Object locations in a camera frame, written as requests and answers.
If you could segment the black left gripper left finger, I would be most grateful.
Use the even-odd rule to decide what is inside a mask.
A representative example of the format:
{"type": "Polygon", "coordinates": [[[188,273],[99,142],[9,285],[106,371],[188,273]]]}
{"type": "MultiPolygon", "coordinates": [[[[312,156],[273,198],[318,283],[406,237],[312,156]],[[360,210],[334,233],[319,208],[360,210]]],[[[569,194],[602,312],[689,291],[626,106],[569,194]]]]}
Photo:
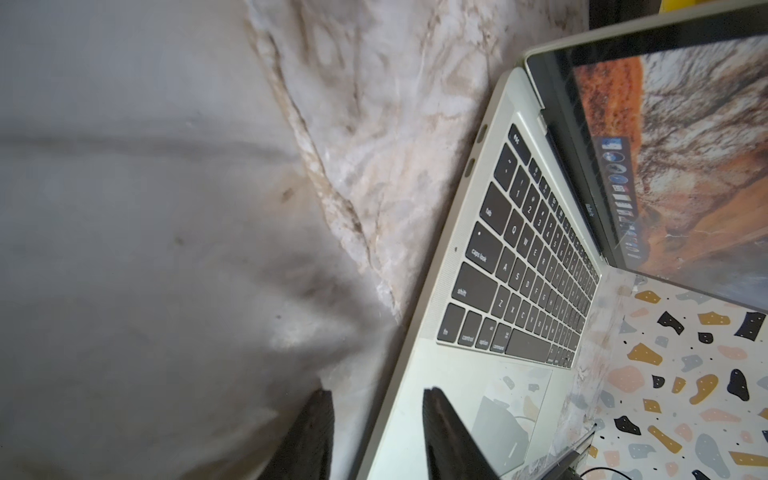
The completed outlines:
{"type": "Polygon", "coordinates": [[[329,479],[335,413],[332,392],[313,392],[259,480],[329,479]]]}

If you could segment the silver laptop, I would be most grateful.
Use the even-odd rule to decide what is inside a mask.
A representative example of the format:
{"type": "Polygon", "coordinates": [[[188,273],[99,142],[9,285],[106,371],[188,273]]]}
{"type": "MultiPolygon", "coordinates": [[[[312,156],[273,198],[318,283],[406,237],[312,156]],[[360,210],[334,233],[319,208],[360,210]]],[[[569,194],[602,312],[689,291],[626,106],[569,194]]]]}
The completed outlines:
{"type": "Polygon", "coordinates": [[[767,475],[767,5],[526,52],[495,86],[358,467],[429,479],[425,389],[498,478],[767,475]]]}

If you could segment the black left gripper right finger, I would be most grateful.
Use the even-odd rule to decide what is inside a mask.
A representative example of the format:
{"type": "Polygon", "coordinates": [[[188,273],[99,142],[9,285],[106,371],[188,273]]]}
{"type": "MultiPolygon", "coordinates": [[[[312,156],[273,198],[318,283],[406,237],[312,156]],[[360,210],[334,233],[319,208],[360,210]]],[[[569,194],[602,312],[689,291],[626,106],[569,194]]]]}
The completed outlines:
{"type": "Polygon", "coordinates": [[[422,420],[429,479],[498,478],[441,389],[424,390],[422,420]]]}

